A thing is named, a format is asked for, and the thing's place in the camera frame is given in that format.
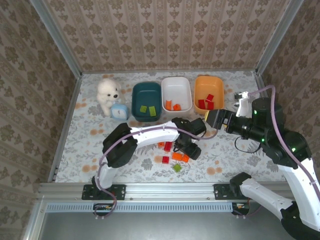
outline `table surface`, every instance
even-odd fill
[[[234,92],[256,91],[257,84],[253,71],[209,71],[209,72],[149,72],[149,73],[117,73],[113,79],[119,81],[126,105],[131,109],[132,88],[135,84],[154,81],[161,84],[167,77],[185,77],[190,81],[192,97],[197,76],[210,75],[223,80],[224,107],[236,111]],[[84,74],[72,121],[64,146],[62,158],[55,178],[57,183],[86,183],[98,170],[98,161],[102,155],[102,142],[113,129],[120,124],[113,118],[105,117],[97,101],[97,85],[102,74]],[[194,108],[186,119],[192,121],[198,117]],[[170,117],[162,111],[157,122],[137,122],[131,115],[127,120],[130,127],[153,126],[170,121]],[[215,130],[207,126],[206,136]],[[257,153],[243,153],[235,149],[236,135],[220,130],[211,140],[197,142],[201,155],[197,160],[188,163],[170,159],[169,164],[162,164],[162,156],[170,156],[155,144],[139,148],[130,162],[120,167],[114,183],[206,183],[228,182],[230,178],[241,172],[247,172],[257,181],[284,181],[278,167],[259,150]],[[241,150],[252,152],[259,143],[251,140],[239,140]],[[180,164],[179,173],[173,170]]]

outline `gray floor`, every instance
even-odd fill
[[[48,213],[41,240],[293,240],[262,209],[236,219],[231,213]]]

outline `green block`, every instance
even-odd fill
[[[180,166],[180,164],[176,164],[173,166],[173,170],[175,170],[176,173],[180,172],[181,169],[182,167]]]
[[[149,112],[150,112],[150,116],[151,116],[151,117],[157,116],[155,106],[150,106],[150,107],[149,107]]]
[[[145,113],[147,112],[147,106],[143,106],[143,105],[142,105],[142,106],[140,107],[140,112],[145,114]]]

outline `orange block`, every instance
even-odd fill
[[[187,163],[189,161],[189,157],[188,155],[184,154],[182,157],[182,161],[184,161],[185,163]]]
[[[181,106],[180,106],[180,104],[174,105],[174,106],[173,106],[173,110],[174,110],[174,111],[181,111]]]
[[[168,111],[171,111],[171,100],[170,101],[168,101],[168,100],[165,101],[165,109],[167,109]]]
[[[165,143],[162,141],[162,142],[158,142],[158,147],[159,148],[163,148],[165,146]]]
[[[177,160],[177,161],[181,161],[182,160],[182,154],[178,153],[178,152],[174,152],[172,153],[172,157],[173,160]]]

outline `black mounting plate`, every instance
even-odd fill
[[[126,185],[124,184],[113,184],[107,189],[108,192],[112,193],[117,200],[125,200],[126,196]],[[112,200],[112,197],[107,193],[99,190],[93,184],[86,184],[82,190],[82,200]]]
[[[236,197],[230,189],[229,183],[213,185],[215,200],[248,200],[245,196]]]

